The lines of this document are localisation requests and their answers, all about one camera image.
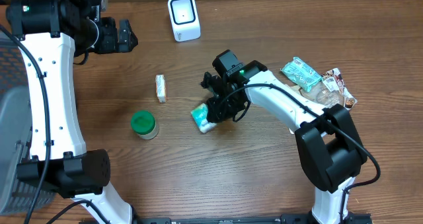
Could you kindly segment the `teal tissue pack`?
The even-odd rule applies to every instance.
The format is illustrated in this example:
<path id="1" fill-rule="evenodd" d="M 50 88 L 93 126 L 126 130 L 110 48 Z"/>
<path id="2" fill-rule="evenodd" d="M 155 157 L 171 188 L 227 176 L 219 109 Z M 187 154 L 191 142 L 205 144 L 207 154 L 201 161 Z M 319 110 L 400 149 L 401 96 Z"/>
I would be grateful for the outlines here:
<path id="1" fill-rule="evenodd" d="M 208 133 L 214 127 L 216 127 L 216 123 L 209 122 L 207 119 L 208 116 L 208 107 L 202 103 L 199 106 L 197 106 L 195 109 L 193 109 L 191 112 L 191 116 L 194 119 L 194 122 L 196 123 L 198 129 L 202 133 Z"/>

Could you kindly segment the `orange tissue pack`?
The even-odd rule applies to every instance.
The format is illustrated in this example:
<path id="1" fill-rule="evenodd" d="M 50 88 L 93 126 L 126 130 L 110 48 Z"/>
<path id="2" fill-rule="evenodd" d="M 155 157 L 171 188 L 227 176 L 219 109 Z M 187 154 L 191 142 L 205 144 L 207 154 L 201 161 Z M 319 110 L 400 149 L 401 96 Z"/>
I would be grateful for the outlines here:
<path id="1" fill-rule="evenodd" d="M 160 103 L 165 103 L 167 101 L 165 76 L 164 75 L 156 75 L 155 83 L 156 83 L 157 98 L 158 98 Z"/>

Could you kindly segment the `teal crinkled wrapper packet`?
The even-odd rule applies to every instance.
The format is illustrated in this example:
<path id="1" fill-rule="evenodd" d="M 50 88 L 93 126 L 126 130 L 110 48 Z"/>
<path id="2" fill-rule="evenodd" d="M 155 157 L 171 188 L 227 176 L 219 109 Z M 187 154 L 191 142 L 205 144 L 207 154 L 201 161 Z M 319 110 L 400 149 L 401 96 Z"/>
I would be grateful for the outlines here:
<path id="1" fill-rule="evenodd" d="M 291 62 L 281 68 L 281 72 L 306 92 L 310 92 L 322 80 L 322 77 L 299 57 L 293 57 Z"/>

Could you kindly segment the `green lid jar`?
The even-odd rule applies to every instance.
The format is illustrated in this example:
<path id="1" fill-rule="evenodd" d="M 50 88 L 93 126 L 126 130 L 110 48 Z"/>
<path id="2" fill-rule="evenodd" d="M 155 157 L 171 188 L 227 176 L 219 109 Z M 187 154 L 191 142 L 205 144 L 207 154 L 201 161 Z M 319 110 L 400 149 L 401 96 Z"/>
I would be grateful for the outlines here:
<path id="1" fill-rule="evenodd" d="M 136 112 L 132 116 L 130 124 L 133 131 L 145 140 L 153 139 L 159 133 L 159 125 L 155 117 L 146 110 Z"/>

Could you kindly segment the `beige snack pouch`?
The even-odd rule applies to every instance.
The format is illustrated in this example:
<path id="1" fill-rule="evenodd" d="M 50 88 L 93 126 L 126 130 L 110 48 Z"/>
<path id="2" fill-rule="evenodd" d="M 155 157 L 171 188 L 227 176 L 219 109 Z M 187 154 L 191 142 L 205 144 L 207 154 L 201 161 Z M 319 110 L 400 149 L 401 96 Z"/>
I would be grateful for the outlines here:
<path id="1" fill-rule="evenodd" d="M 346 88 L 339 68 L 323 73 L 322 78 L 322 81 L 313 86 L 310 92 L 305 91 L 299 85 L 291 86 L 291 89 L 308 100 L 327 108 L 340 104 L 350 110 L 358 102 Z"/>

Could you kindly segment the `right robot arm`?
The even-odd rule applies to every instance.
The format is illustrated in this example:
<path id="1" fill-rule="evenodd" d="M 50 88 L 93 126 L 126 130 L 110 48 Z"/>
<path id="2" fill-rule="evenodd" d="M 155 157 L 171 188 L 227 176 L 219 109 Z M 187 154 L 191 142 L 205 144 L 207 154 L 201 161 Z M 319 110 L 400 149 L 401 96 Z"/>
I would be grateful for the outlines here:
<path id="1" fill-rule="evenodd" d="M 248 64 L 225 50 L 212 62 L 201 86 L 213 96 L 206 101 L 207 121 L 240 120 L 251 104 L 265 108 L 294 134 L 301 168 L 315 186 L 315 202 L 305 214 L 283 214 L 280 223 L 371 223 L 369 214 L 348 211 L 348 187 L 367 161 L 349 111 L 327 108 L 297 94 L 262 63 Z"/>

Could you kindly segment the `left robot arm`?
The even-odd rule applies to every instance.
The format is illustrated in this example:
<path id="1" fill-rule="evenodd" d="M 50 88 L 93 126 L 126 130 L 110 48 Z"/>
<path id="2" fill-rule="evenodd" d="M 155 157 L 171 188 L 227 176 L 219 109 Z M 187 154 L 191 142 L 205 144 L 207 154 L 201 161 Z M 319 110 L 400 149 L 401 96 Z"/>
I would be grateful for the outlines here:
<path id="1" fill-rule="evenodd" d="M 17 165 L 17 178 L 35 187 L 33 202 L 54 193 L 98 223 L 136 223 L 110 181 L 108 153 L 87 149 L 77 117 L 74 59 L 137 45 L 128 20 L 102 16 L 107 6 L 108 0 L 11 0 L 7 7 L 6 35 L 21 51 L 32 112 L 30 156 Z"/>

